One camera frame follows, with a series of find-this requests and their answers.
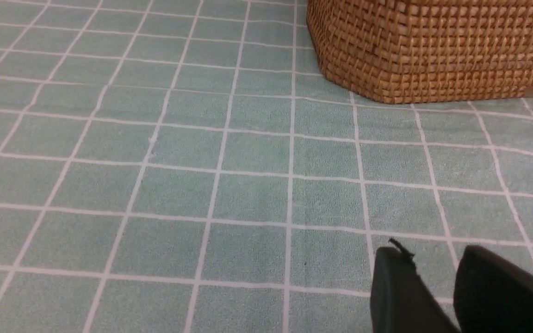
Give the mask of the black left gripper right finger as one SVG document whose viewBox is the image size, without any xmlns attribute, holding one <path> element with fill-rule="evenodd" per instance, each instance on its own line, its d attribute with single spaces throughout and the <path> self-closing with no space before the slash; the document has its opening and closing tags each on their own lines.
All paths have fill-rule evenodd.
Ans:
<svg viewBox="0 0 533 333">
<path fill-rule="evenodd" d="M 468 245 L 456 274 L 453 308 L 464 333 L 533 333 L 533 274 Z"/>
</svg>

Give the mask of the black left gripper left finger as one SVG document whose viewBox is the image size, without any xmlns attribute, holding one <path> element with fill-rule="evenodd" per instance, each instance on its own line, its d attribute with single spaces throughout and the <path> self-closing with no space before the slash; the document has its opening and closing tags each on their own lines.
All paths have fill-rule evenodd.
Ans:
<svg viewBox="0 0 533 333">
<path fill-rule="evenodd" d="M 374 333 L 459 333 L 431 294 L 413 261 L 394 238 L 376 250 L 370 314 Z"/>
</svg>

